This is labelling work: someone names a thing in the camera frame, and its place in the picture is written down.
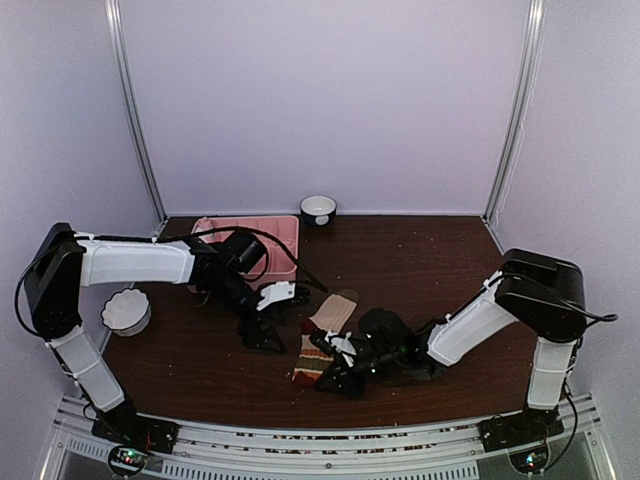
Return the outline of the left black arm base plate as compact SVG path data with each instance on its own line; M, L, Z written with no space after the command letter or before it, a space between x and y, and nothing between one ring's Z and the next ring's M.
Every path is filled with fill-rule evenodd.
M100 413L93 422L95 437L133 447L145 453L171 454L178 436L177 423L137 413Z

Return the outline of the beige striped ribbed sock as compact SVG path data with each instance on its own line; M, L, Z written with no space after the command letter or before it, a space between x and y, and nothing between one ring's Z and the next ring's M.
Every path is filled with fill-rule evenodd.
M331 366L331 340L341 333L358 302L355 290L340 290L330 294L300 325L301 347L291 374L293 384L311 388Z

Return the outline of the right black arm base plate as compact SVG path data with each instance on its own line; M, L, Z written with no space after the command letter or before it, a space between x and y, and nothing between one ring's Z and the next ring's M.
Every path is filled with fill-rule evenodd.
M478 424L485 452L510 449L541 442L562 434L564 424L558 410L524 409L518 413L497 415Z

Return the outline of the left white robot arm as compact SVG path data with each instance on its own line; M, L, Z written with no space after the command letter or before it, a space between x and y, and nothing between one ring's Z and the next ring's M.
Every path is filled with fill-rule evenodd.
M18 323L53 349L98 420L123 444L137 442L144 424L83 330L80 291L118 283L189 285L236 315L245 347L283 353L286 347L277 330L266 323L263 297L243 277L267 257L262 242L267 235L248 227L227 231L228 238L206 243L200 233L166 239L94 236L57 223L17 282L13 301L25 299L30 315L18 315Z

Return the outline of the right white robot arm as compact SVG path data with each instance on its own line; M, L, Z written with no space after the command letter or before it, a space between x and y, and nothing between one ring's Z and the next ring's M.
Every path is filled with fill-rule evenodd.
M416 330L383 308L359 319L357 337L313 324L312 344L333 358L314 387L359 398L369 377L387 368L431 380L515 323L537 335L525 406L512 423L517 438L530 442L557 422L563 385L587 328L584 276L566 260L510 249L469 301Z

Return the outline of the pink sock with teal patches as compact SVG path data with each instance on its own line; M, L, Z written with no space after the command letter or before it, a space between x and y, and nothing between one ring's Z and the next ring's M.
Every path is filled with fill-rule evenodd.
M215 228L215 219L213 217L202 217L198 219L192 228L192 233L200 233Z

